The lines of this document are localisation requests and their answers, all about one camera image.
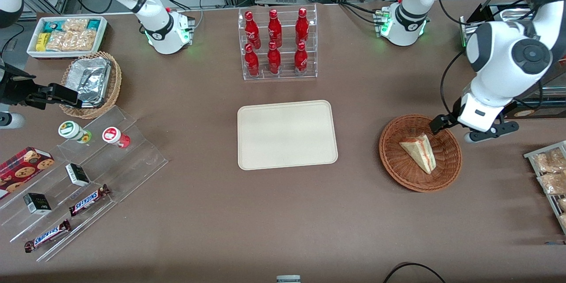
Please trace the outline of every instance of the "cookie box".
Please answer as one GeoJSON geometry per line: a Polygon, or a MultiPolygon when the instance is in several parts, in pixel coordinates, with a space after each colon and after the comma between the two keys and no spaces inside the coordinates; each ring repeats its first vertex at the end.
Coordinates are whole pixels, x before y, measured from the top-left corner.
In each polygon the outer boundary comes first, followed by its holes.
{"type": "Polygon", "coordinates": [[[27,147],[0,164],[0,199],[54,164],[53,157],[39,149],[27,147]]]}

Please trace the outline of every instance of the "coca-cola bottle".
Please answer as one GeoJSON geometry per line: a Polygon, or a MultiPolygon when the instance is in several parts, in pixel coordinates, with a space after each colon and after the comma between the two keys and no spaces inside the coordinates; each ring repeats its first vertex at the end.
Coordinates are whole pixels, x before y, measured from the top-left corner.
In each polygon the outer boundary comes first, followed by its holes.
{"type": "Polygon", "coordinates": [[[248,69],[249,76],[258,77],[259,60],[257,59],[257,54],[253,51],[253,47],[249,43],[246,43],[245,49],[246,49],[246,55],[244,55],[244,59],[246,60],[246,66],[248,69]]]}
{"type": "Polygon", "coordinates": [[[281,32],[281,21],[277,18],[277,10],[269,10],[269,40],[274,41],[277,47],[283,45],[283,33],[281,32]]]}
{"type": "Polygon", "coordinates": [[[246,11],[244,17],[246,17],[246,37],[248,39],[248,43],[251,43],[253,48],[258,50],[261,48],[261,40],[259,39],[259,28],[257,27],[257,23],[253,20],[253,13],[251,13],[251,11],[246,11]]]}
{"type": "Polygon", "coordinates": [[[279,74],[279,71],[281,71],[281,53],[279,53],[275,41],[269,43],[267,59],[269,60],[269,71],[275,75],[279,74]]]}
{"type": "Polygon", "coordinates": [[[303,41],[307,43],[309,40],[309,21],[307,20],[307,9],[299,9],[299,19],[295,24],[295,42],[297,45],[303,41]]]}
{"type": "Polygon", "coordinates": [[[297,45],[297,52],[295,52],[295,74],[303,76],[307,73],[307,55],[305,51],[305,43],[300,42],[297,45]]]}

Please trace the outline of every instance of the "beige tray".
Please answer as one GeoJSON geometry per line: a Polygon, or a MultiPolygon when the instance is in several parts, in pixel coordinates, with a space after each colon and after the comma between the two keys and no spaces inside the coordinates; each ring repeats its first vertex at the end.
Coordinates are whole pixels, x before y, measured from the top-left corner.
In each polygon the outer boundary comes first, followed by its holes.
{"type": "Polygon", "coordinates": [[[244,106],[238,111],[238,165],[243,170],[332,164],[338,159],[326,100],[244,106]]]}

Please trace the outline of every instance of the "table surface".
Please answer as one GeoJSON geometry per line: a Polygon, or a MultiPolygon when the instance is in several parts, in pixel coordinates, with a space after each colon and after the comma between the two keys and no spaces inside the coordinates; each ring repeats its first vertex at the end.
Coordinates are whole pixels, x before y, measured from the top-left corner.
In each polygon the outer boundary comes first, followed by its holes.
{"type": "MultiPolygon", "coordinates": [[[[458,15],[479,1],[446,3],[458,15]]],[[[522,157],[564,140],[564,121],[522,120],[515,134],[480,144],[463,143],[465,130],[454,128],[458,179],[432,194],[409,191],[384,170],[378,138],[396,116],[443,112],[440,76],[459,50],[458,26],[435,6],[421,39],[396,47],[338,5],[317,9],[319,77],[291,82],[242,80],[237,9],[206,11],[194,45],[167,56],[147,45],[134,15],[107,15],[102,49],[122,68],[118,105],[170,162],[46,263],[0,229],[0,281],[376,282],[405,261],[448,282],[564,280],[566,247],[543,245],[563,238],[558,221],[522,157]],[[240,107],[318,99],[332,105],[336,163],[238,167],[240,107]]],[[[46,84],[68,65],[30,58],[26,71],[46,84]]],[[[455,63],[449,103],[473,76],[465,58],[455,63]]],[[[63,142],[56,127],[71,118],[58,106],[14,111],[28,122],[0,130],[0,161],[63,142]]],[[[435,279],[405,268],[393,281],[435,279]]]]}

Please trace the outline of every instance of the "brown wicker basket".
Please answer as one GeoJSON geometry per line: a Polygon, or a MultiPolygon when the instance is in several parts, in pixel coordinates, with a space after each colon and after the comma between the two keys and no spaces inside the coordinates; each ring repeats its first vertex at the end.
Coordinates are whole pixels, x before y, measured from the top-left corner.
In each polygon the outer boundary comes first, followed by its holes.
{"type": "Polygon", "coordinates": [[[428,126],[432,118],[419,114],[400,116],[392,120],[379,139],[379,156],[391,177],[399,184],[419,191],[432,192],[447,188],[460,172],[462,152],[458,141],[449,130],[432,134],[428,126]],[[425,133],[436,159],[432,174],[425,173],[399,145],[404,138],[425,133]]]}
{"type": "MultiPolygon", "coordinates": [[[[120,93],[120,85],[122,84],[122,71],[120,70],[120,66],[116,63],[115,58],[113,58],[110,54],[105,52],[97,52],[94,54],[85,55],[84,57],[79,57],[78,60],[82,59],[93,59],[95,57],[104,57],[112,62],[112,70],[111,70],[111,77],[108,79],[108,88],[107,88],[107,95],[106,95],[106,102],[100,108],[72,108],[72,107],[65,107],[63,105],[59,105],[63,112],[69,116],[79,117],[83,119],[93,119],[103,115],[105,112],[109,111],[112,106],[116,104],[116,100],[118,99],[118,95],[120,93]]],[[[65,85],[67,82],[67,76],[69,75],[69,70],[71,69],[71,65],[67,68],[67,71],[63,75],[63,79],[61,80],[61,85],[65,85]]]]}

